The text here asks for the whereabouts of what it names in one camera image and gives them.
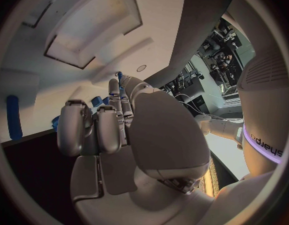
dark floor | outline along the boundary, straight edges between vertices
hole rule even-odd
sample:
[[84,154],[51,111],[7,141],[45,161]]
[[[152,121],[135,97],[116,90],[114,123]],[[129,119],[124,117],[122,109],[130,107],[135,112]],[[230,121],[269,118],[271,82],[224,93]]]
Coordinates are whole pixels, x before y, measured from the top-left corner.
[[[6,147],[6,156],[17,178],[31,197],[49,214],[65,225],[81,225],[70,197],[70,179],[75,157],[62,155],[57,134]],[[235,178],[212,156],[219,188],[234,183]],[[27,224],[0,190],[0,224]]]

